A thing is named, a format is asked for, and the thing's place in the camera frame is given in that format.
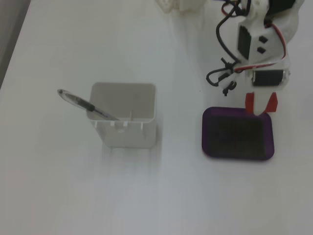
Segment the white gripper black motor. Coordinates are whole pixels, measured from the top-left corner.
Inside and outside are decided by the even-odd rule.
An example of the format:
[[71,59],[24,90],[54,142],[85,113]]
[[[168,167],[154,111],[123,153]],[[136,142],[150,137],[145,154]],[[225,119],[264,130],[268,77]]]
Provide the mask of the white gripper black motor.
[[234,73],[243,80],[244,93],[254,93],[253,113],[261,115],[268,105],[271,94],[282,90],[289,81],[288,58],[234,66]]

